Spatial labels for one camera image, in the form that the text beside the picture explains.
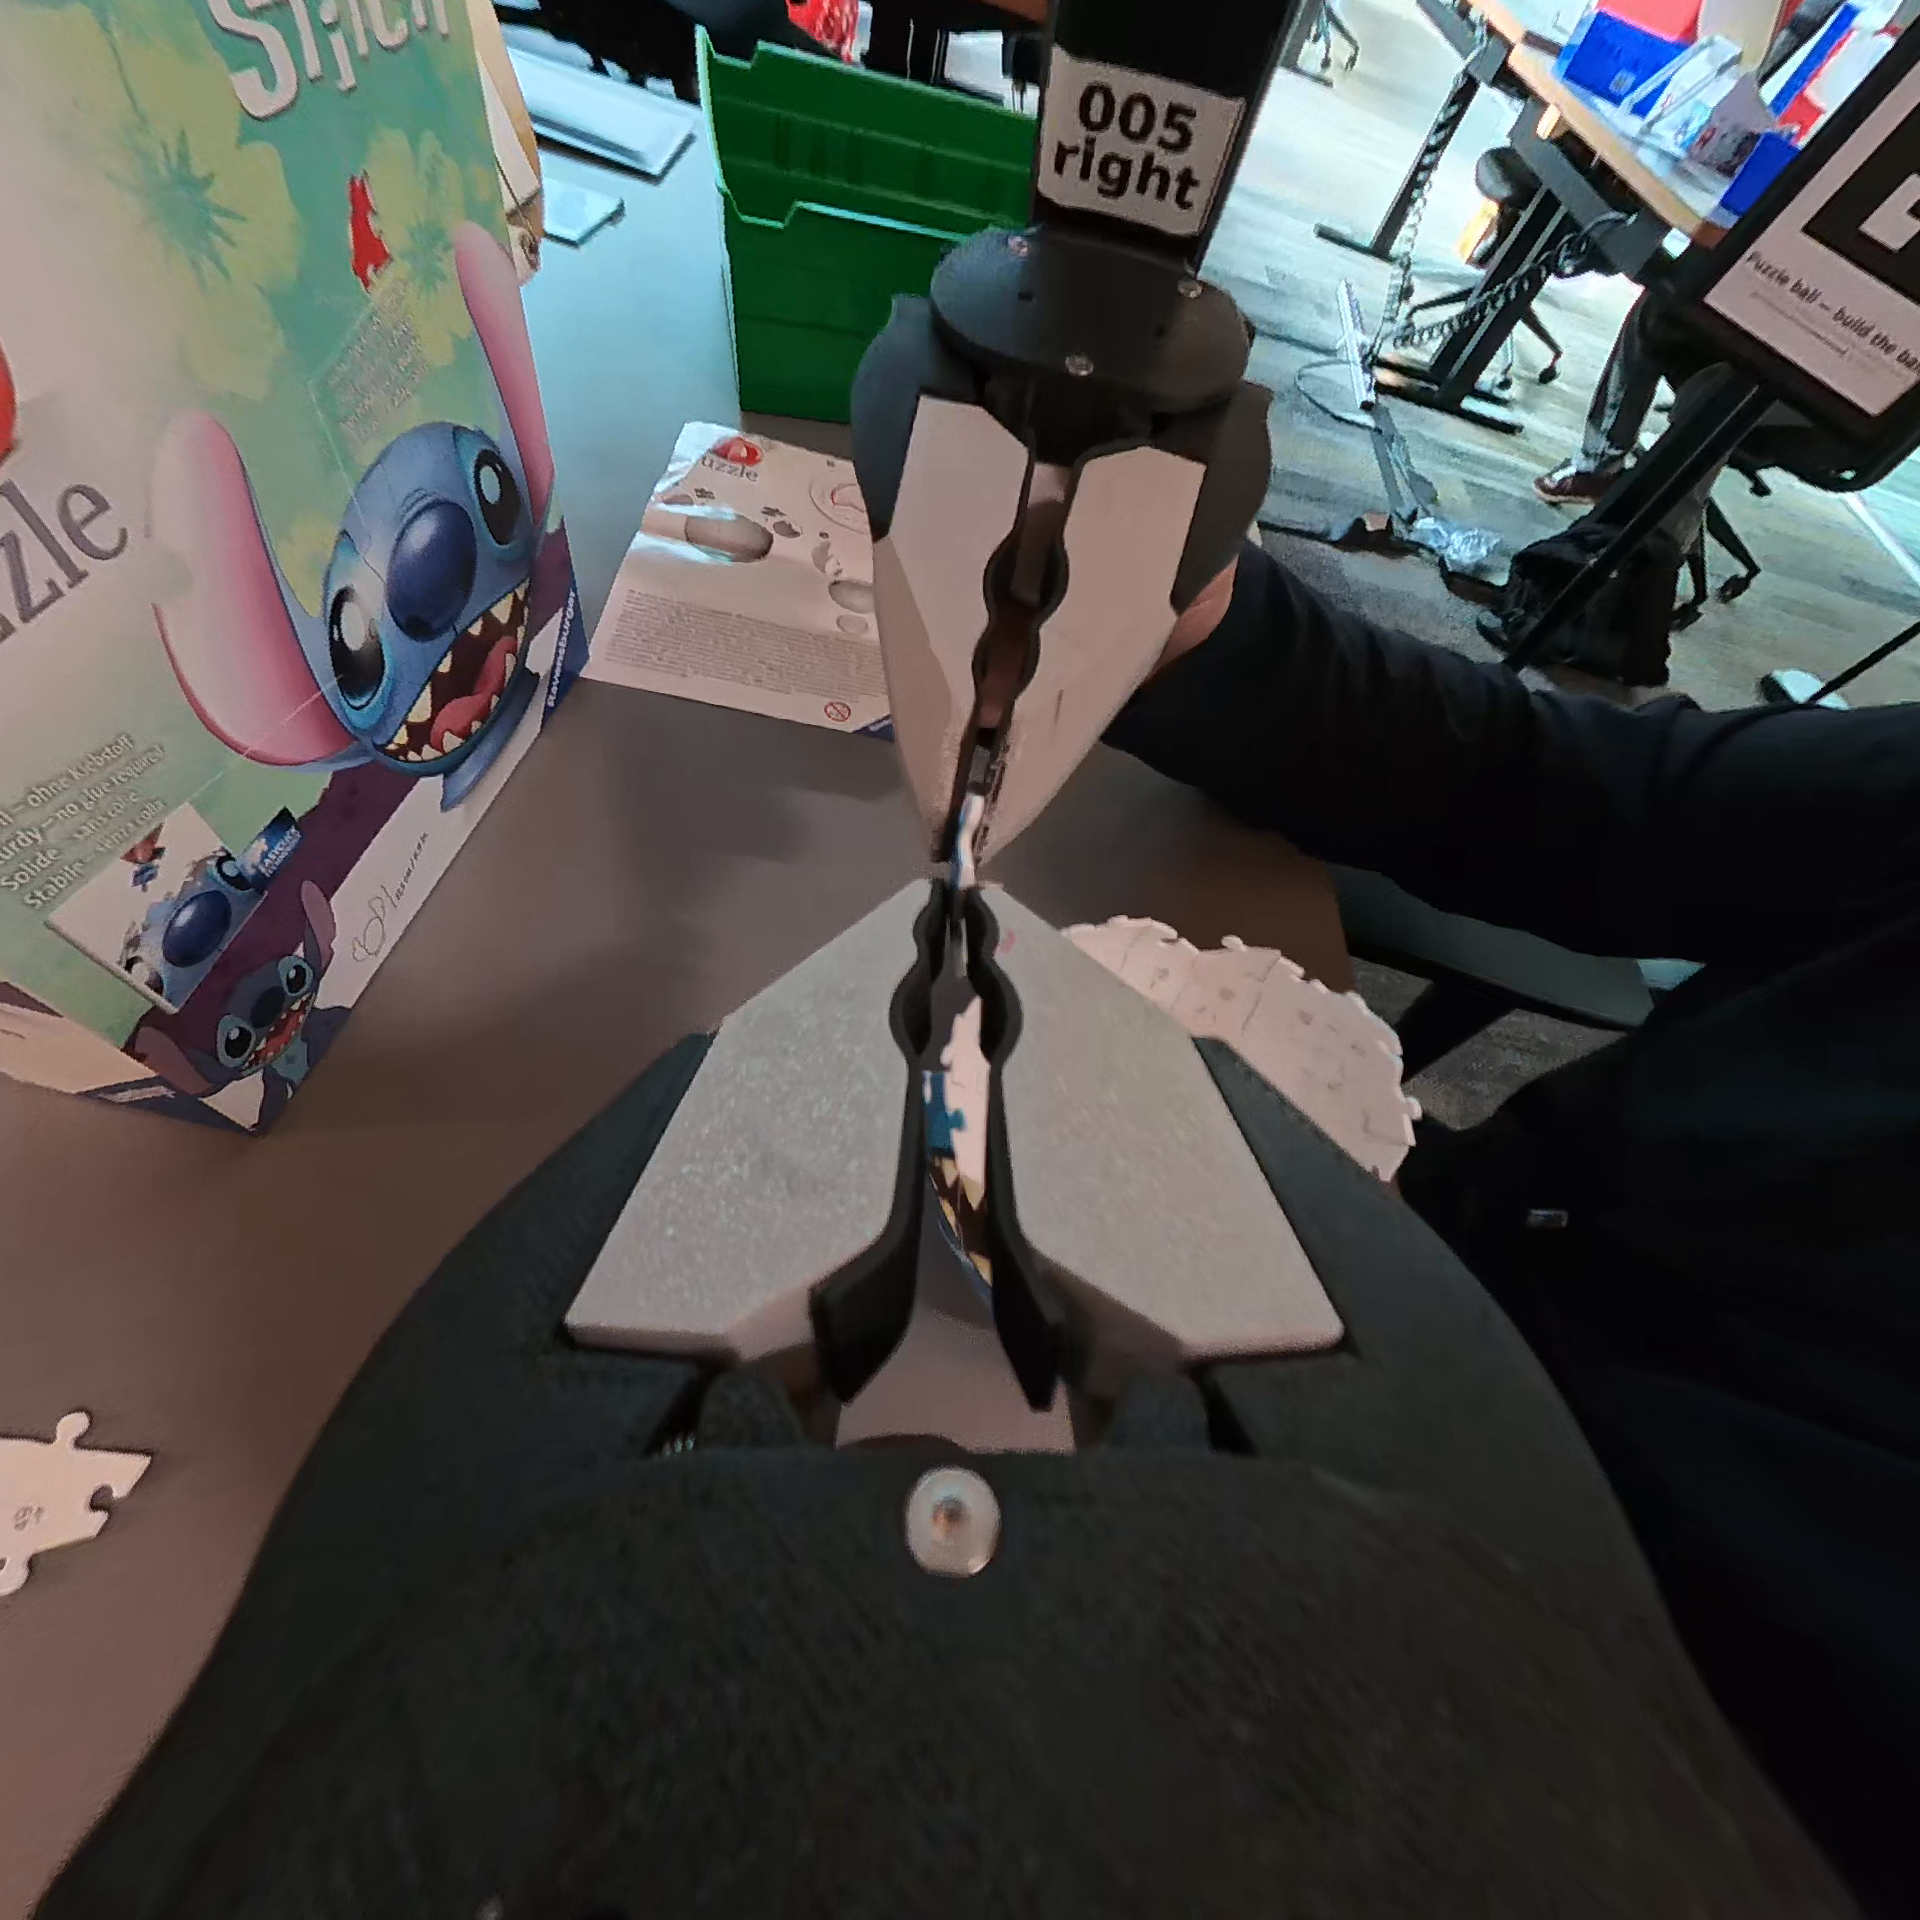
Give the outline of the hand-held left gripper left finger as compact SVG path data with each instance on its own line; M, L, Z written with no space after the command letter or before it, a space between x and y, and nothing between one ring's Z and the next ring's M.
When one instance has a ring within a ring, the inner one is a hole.
M920 1263L929 884L912 879L712 1031L567 1308L587 1348L851 1400Z

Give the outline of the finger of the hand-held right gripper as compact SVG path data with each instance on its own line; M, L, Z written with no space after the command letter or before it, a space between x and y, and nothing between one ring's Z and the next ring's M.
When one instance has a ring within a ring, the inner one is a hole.
M990 639L975 864L1038 820L1160 656L1207 465L1119 447L1051 470Z
M950 838L975 713L975 648L992 623L990 571L1014 536L1025 445L985 409L920 395L886 528L872 526L880 663L896 745L928 841Z

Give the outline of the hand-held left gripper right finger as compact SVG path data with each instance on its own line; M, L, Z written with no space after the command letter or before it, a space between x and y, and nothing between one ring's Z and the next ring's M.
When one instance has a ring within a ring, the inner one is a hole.
M1024 1400L1329 1353L1343 1325L1171 1014L1000 887L969 893L977 1245Z

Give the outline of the partly built puzzle ball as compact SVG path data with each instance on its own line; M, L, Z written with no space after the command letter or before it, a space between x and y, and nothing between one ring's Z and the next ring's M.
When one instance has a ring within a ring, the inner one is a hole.
M1229 936L1197 948L1152 919L1075 923L1064 936L1194 1039L1229 1044L1383 1183L1398 1180L1418 1103L1401 1039L1355 992L1331 992L1281 951Z

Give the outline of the single curved puzzle piece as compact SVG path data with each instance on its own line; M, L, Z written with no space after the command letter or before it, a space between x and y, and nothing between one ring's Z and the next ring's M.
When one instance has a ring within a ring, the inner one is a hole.
M918 1099L926 1121L926 1173L935 1221L981 1308L992 1304L992 1064L1000 1036L1000 989L994 985L999 928L977 884L975 844L986 815L969 791L954 812L936 887L936 933L943 947L933 966L928 1039L918 1056Z

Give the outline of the white puzzle piece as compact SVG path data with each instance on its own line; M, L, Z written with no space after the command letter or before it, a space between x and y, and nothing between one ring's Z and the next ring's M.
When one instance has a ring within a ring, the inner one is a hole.
M93 1447L86 1430L88 1413L70 1408L49 1436L2 1436L2 1598L27 1583L33 1559L98 1537L150 1467L153 1453Z

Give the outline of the person's right forearm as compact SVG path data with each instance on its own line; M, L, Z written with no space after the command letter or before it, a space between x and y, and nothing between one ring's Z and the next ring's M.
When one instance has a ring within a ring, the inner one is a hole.
M1258 547L1105 743L1297 851L1583 953L1914 992L1913 705L1623 709L1331 606Z

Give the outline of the cartoon puzzle box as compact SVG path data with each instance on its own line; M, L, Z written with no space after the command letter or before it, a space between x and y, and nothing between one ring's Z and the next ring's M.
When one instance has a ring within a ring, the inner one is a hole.
M2 1072L261 1134L585 661L461 1L2 4Z

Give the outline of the folded instruction leaflet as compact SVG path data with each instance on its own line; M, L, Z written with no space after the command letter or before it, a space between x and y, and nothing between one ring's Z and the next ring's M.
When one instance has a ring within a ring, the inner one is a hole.
M643 502L592 680L851 735L893 735L872 534L848 457L689 420Z

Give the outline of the green plastic bin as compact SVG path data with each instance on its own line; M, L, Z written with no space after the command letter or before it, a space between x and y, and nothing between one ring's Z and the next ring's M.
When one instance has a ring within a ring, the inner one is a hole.
M897 297L983 229L1024 225L1031 115L761 43L694 52L744 413L848 420Z

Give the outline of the wooden desk with black legs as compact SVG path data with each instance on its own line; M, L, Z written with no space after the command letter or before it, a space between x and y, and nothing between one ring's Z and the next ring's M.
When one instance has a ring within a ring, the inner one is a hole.
M1544 4L1418 1L1418 20L1454 57L1447 94L1391 200L1371 230L1319 223L1317 239L1391 270L1371 347L1387 400L1450 415L1499 436L1522 417L1499 364L1554 270L1642 284L1680 247L1712 247L1737 221L1729 180L1634 137L1621 105L1558 68L1569 31ZM1495 166L1495 205L1471 278L1416 295L1414 255L1442 163L1471 108L1512 110Z

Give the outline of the black backpack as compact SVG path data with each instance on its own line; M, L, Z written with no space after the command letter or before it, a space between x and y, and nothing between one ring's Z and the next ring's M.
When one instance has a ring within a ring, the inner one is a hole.
M1525 641L1536 620L1611 536L1611 526L1581 517L1520 549L1491 607L1477 616L1478 635L1499 653ZM1673 621L1687 614L1678 592L1683 571L1704 564L1697 549L1699 531L1675 536L1657 526L1601 583L1579 595L1567 621L1531 663L1539 670L1573 667L1623 687L1666 687Z

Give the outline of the black sign stand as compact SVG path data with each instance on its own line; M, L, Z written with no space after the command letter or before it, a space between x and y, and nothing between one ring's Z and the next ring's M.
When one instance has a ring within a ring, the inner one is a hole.
M1536 667L1531 657L1567 621L1579 595L1618 568L1657 526L1663 524L1675 536L1693 531L1702 534L1712 491L1727 464L1779 468L1814 491L1838 496L1893 476L1914 453L1914 444L1914 400L1902 403L1889 422L1854 433L1800 413L1768 387L1727 368L1710 368L1687 384L1661 436L1586 511L1593 524L1614 528L1611 541L1536 620L1525 641L1502 653L1503 665L1512 671ZM1702 595L1681 604L1687 614L1673 621L1673 630L1702 607Z

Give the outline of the person's dark clothed torso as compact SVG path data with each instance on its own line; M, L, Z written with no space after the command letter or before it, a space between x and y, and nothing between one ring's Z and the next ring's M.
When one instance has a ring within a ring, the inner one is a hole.
M1914 835L1410 879L1695 965L1421 1207L1573 1406L1693 1667L1865 1916L1914 1916Z

